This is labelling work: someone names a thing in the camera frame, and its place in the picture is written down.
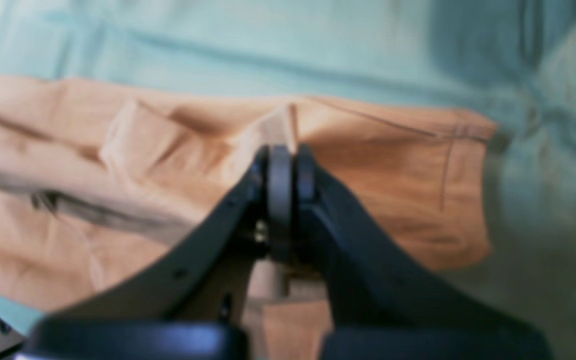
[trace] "light blue fabric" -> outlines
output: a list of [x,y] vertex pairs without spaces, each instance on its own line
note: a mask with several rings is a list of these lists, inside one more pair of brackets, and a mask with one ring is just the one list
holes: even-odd
[[494,254],[442,275],[576,359],[576,0],[0,0],[0,73],[481,112]]

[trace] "wrinkled fabric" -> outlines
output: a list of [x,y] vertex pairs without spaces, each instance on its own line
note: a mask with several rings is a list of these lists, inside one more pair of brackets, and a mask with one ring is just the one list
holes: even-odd
[[0,73],[475,110],[494,252],[442,276],[576,359],[576,0],[0,0]]
[[475,264],[494,130],[462,109],[0,76],[0,294],[56,310],[107,289],[203,221],[258,148],[297,142],[428,269]]

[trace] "beige cloth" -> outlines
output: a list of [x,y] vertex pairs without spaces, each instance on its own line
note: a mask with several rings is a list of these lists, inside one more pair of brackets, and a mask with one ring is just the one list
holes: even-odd
[[428,269],[475,264],[490,251],[481,183],[495,128],[464,109],[0,76],[0,189],[9,192],[0,191],[0,294],[55,310],[118,283],[171,246],[37,210],[19,193],[50,190],[138,219],[175,221],[180,240],[257,148],[274,142],[310,145]]

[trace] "hole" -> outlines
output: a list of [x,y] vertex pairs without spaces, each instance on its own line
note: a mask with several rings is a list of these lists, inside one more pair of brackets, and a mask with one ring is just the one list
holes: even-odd
[[188,270],[185,268],[181,268],[181,269],[176,269],[175,271],[173,271],[172,273],[172,278],[174,280],[180,280],[186,277],[186,275],[188,275]]

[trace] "teal cloth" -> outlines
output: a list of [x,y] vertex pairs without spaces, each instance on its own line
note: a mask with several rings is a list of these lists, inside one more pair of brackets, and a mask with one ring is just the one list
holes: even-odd
[[576,0],[0,0],[0,73],[481,112],[494,253],[441,275],[576,359]]

